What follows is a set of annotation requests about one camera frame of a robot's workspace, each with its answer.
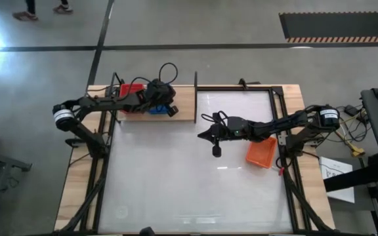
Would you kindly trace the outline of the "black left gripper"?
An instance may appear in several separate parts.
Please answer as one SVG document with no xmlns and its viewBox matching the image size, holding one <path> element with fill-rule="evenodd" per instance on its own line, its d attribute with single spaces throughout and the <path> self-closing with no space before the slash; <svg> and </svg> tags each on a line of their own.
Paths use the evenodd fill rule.
<svg viewBox="0 0 378 236">
<path fill-rule="evenodd" d="M 173 117 L 179 112 L 176 106 L 171 105 L 176 92 L 170 84 L 154 79 L 146 85 L 145 95 L 146 103 L 142 105 L 142 113 L 148 113 L 150 108 L 160 105 L 164 105 L 168 109 L 169 117 Z"/>
</svg>

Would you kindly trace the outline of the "orange plastic slotted basket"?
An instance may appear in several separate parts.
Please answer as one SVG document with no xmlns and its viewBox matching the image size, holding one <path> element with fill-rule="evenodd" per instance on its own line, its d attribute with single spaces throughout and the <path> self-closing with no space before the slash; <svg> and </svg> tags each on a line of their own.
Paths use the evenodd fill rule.
<svg viewBox="0 0 378 236">
<path fill-rule="evenodd" d="M 277 144 L 278 141 L 274 137 L 269 137 L 262 142 L 251 142 L 245 160 L 261 168 L 270 168 L 274 160 Z"/>
</svg>

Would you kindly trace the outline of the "black aluminium rig frame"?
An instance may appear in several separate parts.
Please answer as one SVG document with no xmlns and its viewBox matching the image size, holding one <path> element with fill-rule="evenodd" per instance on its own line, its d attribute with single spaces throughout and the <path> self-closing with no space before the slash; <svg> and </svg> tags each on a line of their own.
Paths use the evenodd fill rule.
<svg viewBox="0 0 378 236">
<path fill-rule="evenodd" d="M 277 114 L 287 116 L 293 108 L 293 102 L 289 100 L 289 96 L 293 94 L 300 96 L 301 94 L 298 85 L 245 85 L 243 81 L 240 81 L 237 85 L 198 84 L 198 95 L 200 92 L 214 91 L 267 92 L 270 97 L 270 106 L 273 116 L 277 116 Z M 67 144 L 72 147 L 72 154 L 53 231 L 54 236 L 96 235 L 98 233 L 106 177 L 110 162 L 113 132 L 118 121 L 116 111 L 94 111 L 90 119 L 84 118 L 81 122 L 90 131 L 102 135 L 105 144 L 108 146 L 108 154 L 103 159 L 92 158 L 85 142 L 77 136 L 66 141 Z M 76 174 L 76 171 L 73 169 L 73 164 L 83 161 L 78 155 L 80 151 L 87 151 L 88 157 L 91 158 L 91 164 L 88 165 L 89 178 L 87 186 L 84 188 L 85 197 L 83 203 L 77 208 L 76 213 L 70 218 L 63 219 L 63 215 L 65 215 L 64 208 L 67 207 L 66 202 L 72 199 L 72 178 Z M 296 157 L 289 157 L 283 154 L 281 164 L 285 167 L 283 180 L 287 193 L 288 209 L 293 232 L 303 235 L 335 233 L 336 230 L 327 225 L 325 221 L 318 216 L 306 199 L 303 176 L 301 175 L 302 163 L 298 162 Z"/>
</svg>

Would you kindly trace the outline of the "black shelf divider post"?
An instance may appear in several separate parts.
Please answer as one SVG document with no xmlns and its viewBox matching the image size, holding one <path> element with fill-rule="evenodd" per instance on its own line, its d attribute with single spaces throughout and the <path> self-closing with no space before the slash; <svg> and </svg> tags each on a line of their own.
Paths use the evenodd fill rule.
<svg viewBox="0 0 378 236">
<path fill-rule="evenodd" d="M 198 72 L 194 73 L 194 123 L 197 123 L 198 113 Z"/>
</svg>

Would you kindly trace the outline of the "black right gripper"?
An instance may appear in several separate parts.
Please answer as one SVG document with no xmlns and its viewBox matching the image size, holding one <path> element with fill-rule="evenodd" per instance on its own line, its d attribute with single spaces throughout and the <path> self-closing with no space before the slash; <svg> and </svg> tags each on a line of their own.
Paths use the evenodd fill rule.
<svg viewBox="0 0 378 236">
<path fill-rule="evenodd" d="M 223 111 L 219 111 L 213 113 L 213 120 L 214 124 L 201 132 L 198 138 L 207 140 L 213 144 L 212 153 L 214 157 L 221 157 L 220 141 L 247 139 L 250 133 L 251 121 L 247 119 L 227 116 Z"/>
</svg>

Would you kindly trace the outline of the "red plastic slotted basket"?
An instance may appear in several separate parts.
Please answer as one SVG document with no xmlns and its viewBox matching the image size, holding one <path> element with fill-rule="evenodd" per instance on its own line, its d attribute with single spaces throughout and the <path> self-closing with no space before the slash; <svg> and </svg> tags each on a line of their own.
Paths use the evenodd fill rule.
<svg viewBox="0 0 378 236">
<path fill-rule="evenodd" d="M 122 84 L 119 97 L 125 97 L 120 111 L 124 113 L 142 113 L 142 105 L 146 103 L 144 85 L 142 83 Z"/>
</svg>

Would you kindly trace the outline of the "white paper sheet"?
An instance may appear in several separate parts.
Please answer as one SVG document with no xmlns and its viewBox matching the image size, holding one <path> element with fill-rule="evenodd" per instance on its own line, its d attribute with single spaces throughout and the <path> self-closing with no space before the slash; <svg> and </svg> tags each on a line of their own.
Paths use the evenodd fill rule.
<svg viewBox="0 0 378 236">
<path fill-rule="evenodd" d="M 346 188 L 345 182 L 348 183 L 348 180 L 345 177 L 341 177 L 343 174 L 354 171 L 353 164 L 339 159 L 320 157 L 319 166 L 327 196 L 331 199 L 354 204 L 354 188 Z"/>
</svg>

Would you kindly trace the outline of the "wooden shelf board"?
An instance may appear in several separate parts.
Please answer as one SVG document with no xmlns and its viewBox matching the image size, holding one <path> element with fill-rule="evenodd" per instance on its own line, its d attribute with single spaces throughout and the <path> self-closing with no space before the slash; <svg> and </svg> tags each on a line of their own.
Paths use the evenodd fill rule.
<svg viewBox="0 0 378 236">
<path fill-rule="evenodd" d="M 175 85 L 176 95 L 172 106 L 178 108 L 178 113 L 173 117 L 168 114 L 152 115 L 149 113 L 117 113 L 119 121 L 194 121 L 195 117 L 195 88 L 194 86 Z"/>
</svg>

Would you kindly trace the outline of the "person's shoe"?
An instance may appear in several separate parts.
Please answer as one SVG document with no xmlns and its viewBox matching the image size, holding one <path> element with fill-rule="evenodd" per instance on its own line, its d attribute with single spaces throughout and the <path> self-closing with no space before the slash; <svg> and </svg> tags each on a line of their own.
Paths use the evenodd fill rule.
<svg viewBox="0 0 378 236">
<path fill-rule="evenodd" d="M 35 14 L 31 14 L 27 11 L 22 12 L 14 12 L 12 14 L 13 18 L 19 20 L 19 21 L 38 21 L 38 17 Z"/>
<path fill-rule="evenodd" d="M 59 5 L 53 8 L 53 11 L 57 14 L 72 14 L 74 10 L 69 5 Z"/>
</svg>

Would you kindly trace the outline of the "black hazard-striped floor mat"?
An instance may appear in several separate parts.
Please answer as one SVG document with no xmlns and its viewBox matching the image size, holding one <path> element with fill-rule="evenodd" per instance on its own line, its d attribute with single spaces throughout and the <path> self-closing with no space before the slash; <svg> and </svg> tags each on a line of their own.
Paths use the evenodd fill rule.
<svg viewBox="0 0 378 236">
<path fill-rule="evenodd" d="M 288 43 L 378 43 L 378 12 L 279 13 Z"/>
</svg>

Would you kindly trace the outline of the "blue plastic slotted basket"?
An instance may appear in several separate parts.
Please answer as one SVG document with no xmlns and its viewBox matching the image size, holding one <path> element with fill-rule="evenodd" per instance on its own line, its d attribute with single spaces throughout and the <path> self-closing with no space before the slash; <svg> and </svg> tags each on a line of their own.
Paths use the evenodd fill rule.
<svg viewBox="0 0 378 236">
<path fill-rule="evenodd" d="M 164 115 L 168 113 L 168 109 L 164 105 L 155 106 L 148 111 L 151 115 Z"/>
</svg>

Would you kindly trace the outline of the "black power adapter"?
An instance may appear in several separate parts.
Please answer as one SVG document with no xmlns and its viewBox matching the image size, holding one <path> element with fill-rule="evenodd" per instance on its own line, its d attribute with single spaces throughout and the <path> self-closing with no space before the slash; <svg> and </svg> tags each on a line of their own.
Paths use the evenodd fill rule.
<svg viewBox="0 0 378 236">
<path fill-rule="evenodd" d="M 360 110 L 357 108 L 357 107 L 354 107 L 352 105 L 347 105 L 345 108 L 344 108 L 344 112 L 353 117 L 353 116 L 356 116 L 360 113 Z"/>
</svg>

